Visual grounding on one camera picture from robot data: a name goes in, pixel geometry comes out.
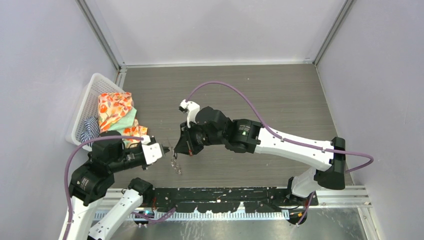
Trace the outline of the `silver perforated keyring plate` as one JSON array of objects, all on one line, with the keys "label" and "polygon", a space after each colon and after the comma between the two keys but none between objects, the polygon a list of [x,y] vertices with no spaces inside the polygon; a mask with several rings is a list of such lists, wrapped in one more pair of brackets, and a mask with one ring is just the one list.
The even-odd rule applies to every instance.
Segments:
[{"label": "silver perforated keyring plate", "polygon": [[178,154],[175,152],[174,147],[171,145],[169,139],[167,139],[167,143],[171,153],[171,159],[170,159],[171,166],[174,169],[175,173],[181,176],[182,168],[181,168],[181,165],[177,162]]}]

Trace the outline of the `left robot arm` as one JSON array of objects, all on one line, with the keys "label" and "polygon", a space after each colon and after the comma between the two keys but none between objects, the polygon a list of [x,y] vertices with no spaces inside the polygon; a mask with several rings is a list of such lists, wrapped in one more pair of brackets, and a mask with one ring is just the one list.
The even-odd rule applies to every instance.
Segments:
[{"label": "left robot arm", "polygon": [[109,240],[138,207],[154,200],[153,185],[139,177],[130,181],[120,200],[95,225],[91,225],[115,173],[150,165],[170,152],[153,136],[121,135],[106,131],[85,141],[69,156],[64,175],[67,214],[59,239]]}]

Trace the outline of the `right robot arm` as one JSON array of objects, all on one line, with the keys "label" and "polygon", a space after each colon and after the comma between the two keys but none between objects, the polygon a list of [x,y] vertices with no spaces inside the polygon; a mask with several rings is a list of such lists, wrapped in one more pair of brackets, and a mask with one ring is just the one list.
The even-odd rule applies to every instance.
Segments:
[{"label": "right robot arm", "polygon": [[345,183],[346,141],[334,137],[331,141],[312,140],[267,129],[261,122],[230,119],[210,106],[200,108],[195,102],[179,107],[187,115],[180,124],[180,138],[174,148],[177,154],[195,156],[204,147],[222,145],[238,154],[268,154],[309,165],[309,170],[291,177],[285,198],[299,205],[319,188],[343,190]]}]

